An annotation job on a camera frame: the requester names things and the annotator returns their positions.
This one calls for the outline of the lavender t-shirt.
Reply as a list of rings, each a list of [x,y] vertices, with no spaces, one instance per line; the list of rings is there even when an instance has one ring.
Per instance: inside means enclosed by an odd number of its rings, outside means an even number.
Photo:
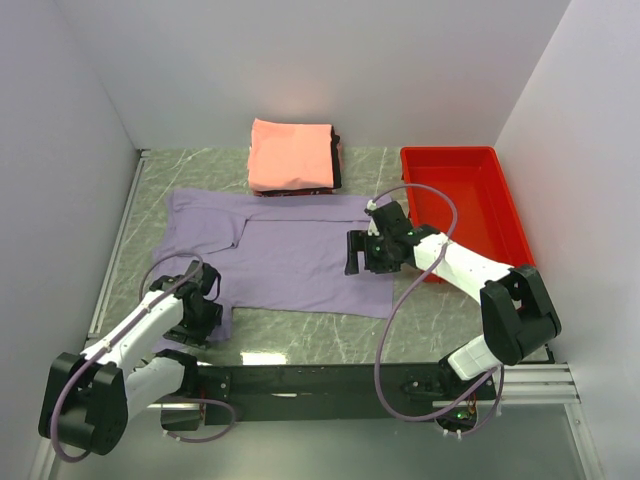
[[[392,276],[344,273],[347,234],[368,228],[367,203],[357,195],[267,198],[176,189],[152,252],[154,274],[180,274],[197,256],[219,271],[221,288],[210,296],[223,316],[211,343],[230,339],[233,308],[385,318]]]

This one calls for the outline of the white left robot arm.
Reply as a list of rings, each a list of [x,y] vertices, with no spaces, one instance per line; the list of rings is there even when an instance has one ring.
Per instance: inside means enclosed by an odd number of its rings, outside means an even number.
[[[38,432],[64,462],[111,452],[128,422],[156,401],[198,395],[194,356],[163,349],[143,360],[163,338],[203,346],[221,325],[221,275],[199,255],[191,258],[184,273],[142,286],[138,305],[104,338],[52,362]]]

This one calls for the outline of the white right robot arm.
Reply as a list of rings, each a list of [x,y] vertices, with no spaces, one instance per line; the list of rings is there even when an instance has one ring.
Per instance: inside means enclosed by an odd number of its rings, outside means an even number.
[[[415,227],[396,201],[370,201],[365,230],[347,234],[345,273],[363,268],[390,274],[410,265],[458,288],[481,309],[482,334],[446,356],[439,374],[444,395],[460,399],[474,378],[500,365],[514,366],[561,333],[561,323],[539,271],[484,257],[429,226]]]

